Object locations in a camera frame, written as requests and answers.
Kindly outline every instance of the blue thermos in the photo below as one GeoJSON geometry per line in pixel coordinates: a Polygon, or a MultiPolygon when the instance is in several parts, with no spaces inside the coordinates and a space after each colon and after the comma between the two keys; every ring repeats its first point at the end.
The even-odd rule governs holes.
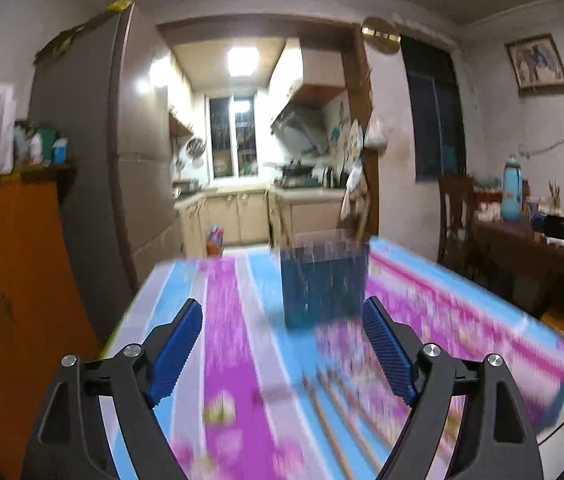
{"type": "Polygon", "coordinates": [[[504,165],[502,178],[502,219],[520,220],[522,211],[522,168],[515,156],[504,165]]]}

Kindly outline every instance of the pink and blue tablecloth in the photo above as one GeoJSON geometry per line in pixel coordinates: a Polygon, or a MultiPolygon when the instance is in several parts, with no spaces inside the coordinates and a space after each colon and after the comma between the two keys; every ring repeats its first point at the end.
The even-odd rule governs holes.
{"type": "MultiPolygon", "coordinates": [[[[374,239],[366,293],[422,341],[451,355],[501,354],[537,429],[564,400],[564,339],[482,288],[374,239]]],[[[393,396],[357,319],[284,327],[279,256],[255,250],[159,264],[111,338],[106,357],[171,321],[187,298],[202,333],[155,414],[191,480],[371,480],[408,407],[393,396]]],[[[461,417],[454,399],[429,478],[443,478],[461,417]]],[[[122,480],[136,478],[111,399],[102,414],[122,480]]]]}

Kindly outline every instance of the kitchen cabinet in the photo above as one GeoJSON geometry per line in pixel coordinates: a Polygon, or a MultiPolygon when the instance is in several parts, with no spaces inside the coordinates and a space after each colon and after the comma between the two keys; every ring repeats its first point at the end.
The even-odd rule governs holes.
{"type": "Polygon", "coordinates": [[[342,54],[289,38],[268,86],[271,124],[289,103],[322,107],[346,89],[342,54]]]}
{"type": "Polygon", "coordinates": [[[208,197],[206,207],[210,225],[224,229],[224,244],[238,245],[241,237],[237,194],[208,197]]]}
{"type": "Polygon", "coordinates": [[[179,222],[187,258],[206,257],[207,220],[205,213],[204,199],[180,211],[179,222]]]}
{"type": "Polygon", "coordinates": [[[294,235],[337,229],[343,199],[343,189],[271,190],[273,245],[288,244],[294,235]]]}
{"type": "Polygon", "coordinates": [[[0,474],[5,480],[20,478],[30,431],[62,357],[74,353],[88,361],[100,351],[68,263],[56,184],[23,178],[12,174],[0,182],[0,474]]]}
{"type": "Polygon", "coordinates": [[[264,193],[239,194],[238,216],[239,241],[242,244],[268,241],[268,211],[264,193]]]}

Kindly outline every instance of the kitchen window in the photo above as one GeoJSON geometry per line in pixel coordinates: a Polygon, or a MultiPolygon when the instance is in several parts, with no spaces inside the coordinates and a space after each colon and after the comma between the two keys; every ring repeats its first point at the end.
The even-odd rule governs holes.
{"type": "Polygon", "coordinates": [[[254,104],[252,96],[209,99],[214,178],[257,175],[254,104]]]}

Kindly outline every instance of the wooden chair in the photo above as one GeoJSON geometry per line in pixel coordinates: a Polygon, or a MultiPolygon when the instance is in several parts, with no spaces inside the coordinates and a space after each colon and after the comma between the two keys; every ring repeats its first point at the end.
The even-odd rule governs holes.
{"type": "Polygon", "coordinates": [[[475,211],[473,177],[441,175],[438,183],[440,184],[438,264],[465,275],[476,254],[471,237],[475,211]]]}

